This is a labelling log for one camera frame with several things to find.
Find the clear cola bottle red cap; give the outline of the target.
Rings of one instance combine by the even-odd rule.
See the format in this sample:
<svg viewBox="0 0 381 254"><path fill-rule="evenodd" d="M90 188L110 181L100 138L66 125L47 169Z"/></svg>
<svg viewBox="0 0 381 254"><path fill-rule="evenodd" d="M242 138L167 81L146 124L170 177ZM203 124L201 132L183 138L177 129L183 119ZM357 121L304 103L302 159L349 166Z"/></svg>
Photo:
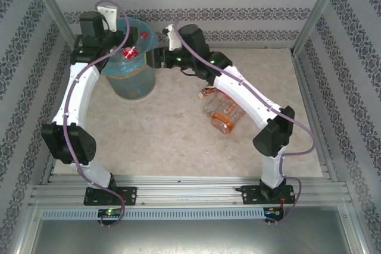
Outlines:
<svg viewBox="0 0 381 254"><path fill-rule="evenodd" d="M147 43L148 33L146 31L142 31L136 43L132 46L123 48L121 50L121 54L127 59L132 59L144 52Z"/></svg>

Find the clear unlabelled plastic bottle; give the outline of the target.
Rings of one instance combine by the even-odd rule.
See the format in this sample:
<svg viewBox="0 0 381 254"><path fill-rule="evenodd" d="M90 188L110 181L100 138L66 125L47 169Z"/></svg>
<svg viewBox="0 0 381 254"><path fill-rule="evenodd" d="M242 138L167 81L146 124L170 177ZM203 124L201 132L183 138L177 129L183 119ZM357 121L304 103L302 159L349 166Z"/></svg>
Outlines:
<svg viewBox="0 0 381 254"><path fill-rule="evenodd" d="M221 107L221 105L224 103L224 102L220 102L218 99L217 99L217 96L213 97L212 100L210 100L205 106L204 106L204 109L203 109L203 113L208 116L208 117L211 117L218 109L219 107Z"/></svg>

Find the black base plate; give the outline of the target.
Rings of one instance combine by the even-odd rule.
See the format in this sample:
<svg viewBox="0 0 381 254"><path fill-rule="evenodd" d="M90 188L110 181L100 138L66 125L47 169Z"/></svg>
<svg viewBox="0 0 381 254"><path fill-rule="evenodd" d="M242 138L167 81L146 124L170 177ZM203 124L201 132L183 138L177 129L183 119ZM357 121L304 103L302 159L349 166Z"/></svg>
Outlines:
<svg viewBox="0 0 381 254"><path fill-rule="evenodd" d="M133 206L136 204L136 187L117 187L114 192L116 192L121 198L123 198L125 205ZM87 187L85 191L83 204L85 206L121 206L121 200L116 195L113 195L105 190Z"/></svg>
<svg viewBox="0 0 381 254"><path fill-rule="evenodd" d="M263 195L259 185L246 185L240 187L244 205L280 205L293 204L296 196L291 185L286 185L278 194Z"/></svg>

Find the aluminium mounting rail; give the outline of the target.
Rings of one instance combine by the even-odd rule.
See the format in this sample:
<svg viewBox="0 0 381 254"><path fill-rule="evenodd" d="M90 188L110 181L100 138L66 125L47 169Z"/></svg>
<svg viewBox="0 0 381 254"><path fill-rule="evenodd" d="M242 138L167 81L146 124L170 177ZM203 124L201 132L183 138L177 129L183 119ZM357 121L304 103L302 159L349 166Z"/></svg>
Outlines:
<svg viewBox="0 0 381 254"><path fill-rule="evenodd" d="M136 207L241 207L244 185L258 184L256 177L166 177L118 175L117 185L137 188ZM328 178L303 178L299 206L340 206L352 203L345 182ZM86 183L78 175L54 174L46 185L32 188L29 206L83 207Z"/></svg>

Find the aluminium side rail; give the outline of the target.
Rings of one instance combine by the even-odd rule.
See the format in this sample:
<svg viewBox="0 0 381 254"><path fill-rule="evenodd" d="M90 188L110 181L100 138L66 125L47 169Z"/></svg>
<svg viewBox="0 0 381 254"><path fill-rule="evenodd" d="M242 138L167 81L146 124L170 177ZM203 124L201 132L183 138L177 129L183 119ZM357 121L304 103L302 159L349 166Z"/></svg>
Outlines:
<svg viewBox="0 0 381 254"><path fill-rule="evenodd" d="M292 64L295 70L295 75L298 81L299 89L301 91L302 100L305 106L308 123L316 141L316 152L320 163L320 168L324 178L329 178L331 181L339 181L335 173L329 151L325 144L324 136L320 128L317 114L314 108L313 99L304 77L301 65L298 58L291 57Z"/></svg>
<svg viewBox="0 0 381 254"><path fill-rule="evenodd" d="M53 116L52 123L44 124L42 137L51 153L44 180L52 174L57 161L72 164L71 151L74 150L74 140L66 141L64 128L70 126L84 127L90 93L99 73L88 67L87 63L77 62L70 66L68 76L62 80L61 97L57 102L60 107Z"/></svg>

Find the grey metal panel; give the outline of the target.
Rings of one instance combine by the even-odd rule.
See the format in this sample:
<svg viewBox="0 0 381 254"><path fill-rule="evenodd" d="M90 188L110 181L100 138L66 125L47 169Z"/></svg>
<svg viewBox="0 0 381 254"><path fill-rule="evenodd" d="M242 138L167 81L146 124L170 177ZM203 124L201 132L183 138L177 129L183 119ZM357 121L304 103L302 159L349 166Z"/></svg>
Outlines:
<svg viewBox="0 0 381 254"><path fill-rule="evenodd" d="M230 218L169 218L174 209L131 209L126 220L101 227L89 211L37 209L16 254L370 254L348 206L298 207L285 222Z"/></svg>

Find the right aluminium frame post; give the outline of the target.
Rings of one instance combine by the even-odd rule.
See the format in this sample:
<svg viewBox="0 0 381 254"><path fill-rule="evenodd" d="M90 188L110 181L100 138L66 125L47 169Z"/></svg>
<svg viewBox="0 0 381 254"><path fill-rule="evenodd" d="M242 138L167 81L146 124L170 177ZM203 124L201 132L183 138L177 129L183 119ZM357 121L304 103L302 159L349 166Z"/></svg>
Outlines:
<svg viewBox="0 0 381 254"><path fill-rule="evenodd" d="M328 2L329 0L316 0L316 3L314 4L311 12L309 13L306 22L304 23L291 49L291 55L293 58L300 54L302 48L304 47L304 43L307 41L309 35L311 34L316 22L320 18Z"/></svg>

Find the left aluminium side rail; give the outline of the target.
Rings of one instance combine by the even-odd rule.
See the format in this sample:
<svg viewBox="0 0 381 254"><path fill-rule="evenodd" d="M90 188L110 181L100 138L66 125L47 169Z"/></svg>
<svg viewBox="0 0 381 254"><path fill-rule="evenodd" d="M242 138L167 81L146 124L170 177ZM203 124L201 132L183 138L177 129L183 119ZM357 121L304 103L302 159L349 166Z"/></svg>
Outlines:
<svg viewBox="0 0 381 254"><path fill-rule="evenodd" d="M44 124L42 137L51 153L44 180L52 174L57 161L72 164L71 151L74 150L74 140L66 141L64 128L70 126L84 127L90 93L99 73L88 67L87 63L77 62L70 66L68 76L62 80L61 97L57 102L60 107L53 116L52 123Z"/></svg>

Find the large orange label bottle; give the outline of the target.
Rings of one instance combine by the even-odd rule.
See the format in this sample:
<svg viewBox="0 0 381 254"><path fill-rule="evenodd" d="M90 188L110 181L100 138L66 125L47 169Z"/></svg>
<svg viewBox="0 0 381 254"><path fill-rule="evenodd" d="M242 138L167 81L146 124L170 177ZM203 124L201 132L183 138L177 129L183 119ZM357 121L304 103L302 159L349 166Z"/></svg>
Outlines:
<svg viewBox="0 0 381 254"><path fill-rule="evenodd" d="M232 132L245 111L232 99L228 99L213 113L211 124L223 134Z"/></svg>

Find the aluminium frame post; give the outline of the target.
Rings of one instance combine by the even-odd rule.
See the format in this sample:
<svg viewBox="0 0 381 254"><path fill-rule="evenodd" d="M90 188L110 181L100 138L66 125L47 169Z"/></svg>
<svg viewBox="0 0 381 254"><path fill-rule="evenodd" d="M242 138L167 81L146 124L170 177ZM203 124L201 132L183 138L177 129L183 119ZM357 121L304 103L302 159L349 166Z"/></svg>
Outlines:
<svg viewBox="0 0 381 254"><path fill-rule="evenodd" d="M316 0L316 3L314 4L311 12L309 13L306 22L304 23L291 49L291 55L293 58L300 54L302 48L304 47L304 43L307 41L309 35L311 34L316 22L320 18L328 2L329 0Z"/></svg>
<svg viewBox="0 0 381 254"><path fill-rule="evenodd" d="M71 50L74 49L74 44L76 41L76 36L73 33L70 25L59 7L56 0L43 0L45 6L47 7L49 13L51 14L53 20L56 22L60 32L63 34L63 37Z"/></svg>

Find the left aluminium frame post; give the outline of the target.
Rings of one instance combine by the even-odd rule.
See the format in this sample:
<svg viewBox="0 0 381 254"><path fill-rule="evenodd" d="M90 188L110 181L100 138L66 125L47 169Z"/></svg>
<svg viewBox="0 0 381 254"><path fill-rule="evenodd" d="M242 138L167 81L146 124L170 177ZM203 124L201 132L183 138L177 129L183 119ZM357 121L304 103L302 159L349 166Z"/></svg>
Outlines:
<svg viewBox="0 0 381 254"><path fill-rule="evenodd" d="M63 37L71 50L74 49L74 44L76 41L76 36L73 33L70 25L59 7L56 0L43 0L45 6L47 7L49 13L51 14L53 20L56 22L60 32L63 34Z"/></svg>

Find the blue plastic bin liner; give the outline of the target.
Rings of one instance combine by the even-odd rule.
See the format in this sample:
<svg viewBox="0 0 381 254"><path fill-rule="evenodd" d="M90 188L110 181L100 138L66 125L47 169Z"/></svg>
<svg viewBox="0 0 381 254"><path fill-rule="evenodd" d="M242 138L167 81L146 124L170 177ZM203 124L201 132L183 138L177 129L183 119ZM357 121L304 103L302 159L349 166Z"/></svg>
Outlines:
<svg viewBox="0 0 381 254"><path fill-rule="evenodd" d="M130 27L137 27L139 29L139 35L142 31L146 31L148 33L148 43L145 46L144 52L132 59L125 58L121 54L122 49L110 56L108 58L108 62L102 70L106 76L124 77L125 75L138 70L146 65L146 53L151 49L158 48L157 35L148 24L132 17L128 17L128 20Z"/></svg>

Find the right aluminium side rail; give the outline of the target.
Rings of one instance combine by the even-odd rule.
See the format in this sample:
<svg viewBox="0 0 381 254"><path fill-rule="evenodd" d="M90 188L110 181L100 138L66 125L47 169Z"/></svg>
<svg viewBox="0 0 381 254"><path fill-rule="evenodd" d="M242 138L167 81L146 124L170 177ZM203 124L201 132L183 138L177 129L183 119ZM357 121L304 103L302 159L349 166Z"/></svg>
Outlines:
<svg viewBox="0 0 381 254"><path fill-rule="evenodd" d="M314 108L313 99L304 77L301 65L298 58L291 57L292 64L295 70L295 75L298 81L299 89L301 91L302 100L305 106L308 123L316 141L316 152L320 163L320 168L324 178L329 178L331 181L339 181L335 173L329 151L325 144L324 136L320 128L317 114Z"/></svg>

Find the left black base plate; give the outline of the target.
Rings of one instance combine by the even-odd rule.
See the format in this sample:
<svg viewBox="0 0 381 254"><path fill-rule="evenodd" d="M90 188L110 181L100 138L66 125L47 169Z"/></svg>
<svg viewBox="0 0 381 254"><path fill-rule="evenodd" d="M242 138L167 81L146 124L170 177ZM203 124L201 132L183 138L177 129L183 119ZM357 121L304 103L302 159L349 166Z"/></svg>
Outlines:
<svg viewBox="0 0 381 254"><path fill-rule="evenodd" d="M136 204L136 187L117 187L114 192L116 192L121 198L123 198L125 205L133 206ZM113 195L105 190L87 187L85 191L83 204L85 206L121 206L121 200L116 195Z"/></svg>

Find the grey round waste bin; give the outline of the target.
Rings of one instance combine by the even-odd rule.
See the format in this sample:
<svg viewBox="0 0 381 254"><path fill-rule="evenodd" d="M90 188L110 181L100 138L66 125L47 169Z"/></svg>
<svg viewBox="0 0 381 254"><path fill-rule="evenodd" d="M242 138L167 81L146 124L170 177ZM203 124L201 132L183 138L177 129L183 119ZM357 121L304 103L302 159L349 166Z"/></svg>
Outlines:
<svg viewBox="0 0 381 254"><path fill-rule="evenodd" d="M155 71L148 65L148 53L146 53L146 65L133 71L124 77L104 76L119 97L128 100L138 100L150 94L155 87Z"/></svg>

